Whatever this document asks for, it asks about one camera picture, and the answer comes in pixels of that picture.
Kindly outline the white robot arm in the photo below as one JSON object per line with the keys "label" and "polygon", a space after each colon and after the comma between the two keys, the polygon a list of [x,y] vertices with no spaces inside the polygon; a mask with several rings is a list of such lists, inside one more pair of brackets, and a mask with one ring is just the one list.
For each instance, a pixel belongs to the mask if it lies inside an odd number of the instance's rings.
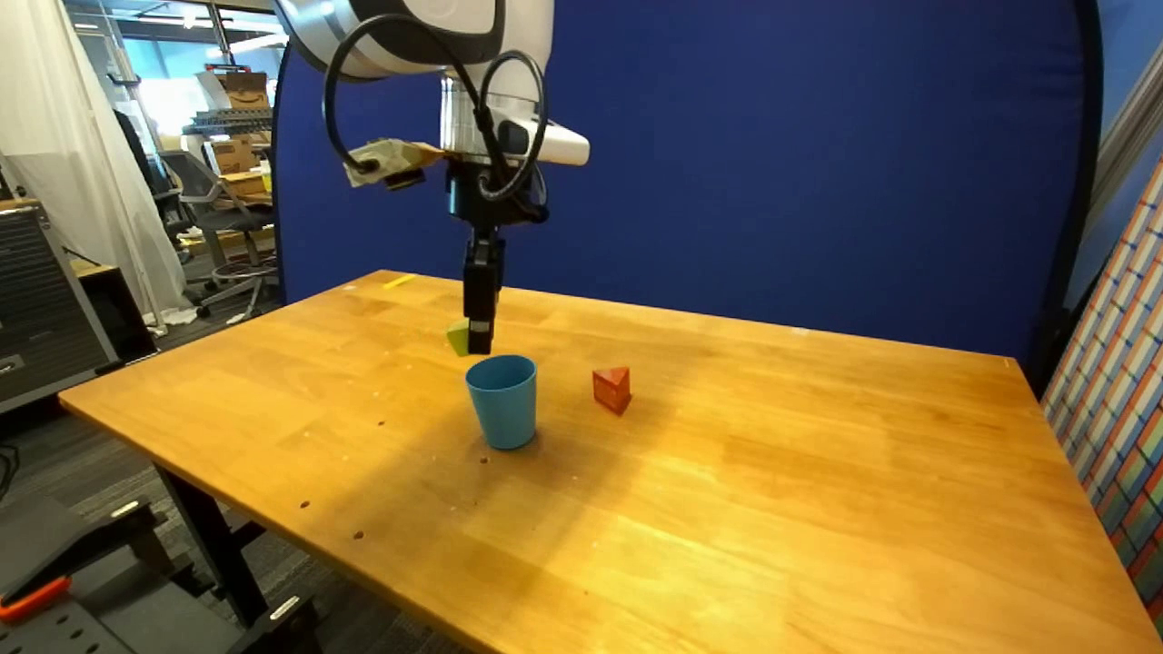
{"label": "white robot arm", "polygon": [[[462,345],[495,349],[504,227],[546,221],[546,167],[585,167],[590,137],[548,113],[557,0],[273,0],[288,38],[322,68],[320,125],[354,184],[413,184],[446,167],[446,207],[469,227]],[[438,77],[438,143],[349,146],[343,79]]]}

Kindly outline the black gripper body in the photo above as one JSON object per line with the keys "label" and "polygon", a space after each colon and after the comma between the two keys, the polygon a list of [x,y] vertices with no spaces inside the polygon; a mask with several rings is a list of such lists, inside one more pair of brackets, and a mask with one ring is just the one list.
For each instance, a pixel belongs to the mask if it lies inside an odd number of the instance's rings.
{"label": "black gripper body", "polygon": [[540,176],[523,179],[510,198],[487,188],[481,163],[454,163],[446,171],[446,207],[469,227],[464,278],[504,279],[504,230],[540,227],[548,201]]}

